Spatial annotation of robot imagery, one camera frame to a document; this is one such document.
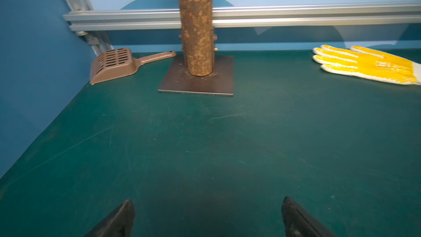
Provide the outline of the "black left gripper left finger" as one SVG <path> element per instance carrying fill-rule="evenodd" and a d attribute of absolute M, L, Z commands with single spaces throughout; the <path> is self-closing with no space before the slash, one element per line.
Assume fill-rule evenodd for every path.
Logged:
<path fill-rule="evenodd" d="M 135 207 L 130 199 L 125 200 L 85 237 L 130 237 L 136 216 Z"/>

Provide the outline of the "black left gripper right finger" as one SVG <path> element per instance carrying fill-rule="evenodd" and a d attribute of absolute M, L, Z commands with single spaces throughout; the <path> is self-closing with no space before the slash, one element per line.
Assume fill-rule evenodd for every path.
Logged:
<path fill-rule="evenodd" d="M 334 237 L 332 232 L 290 196 L 284 198 L 281 212 L 287 237 Z"/>

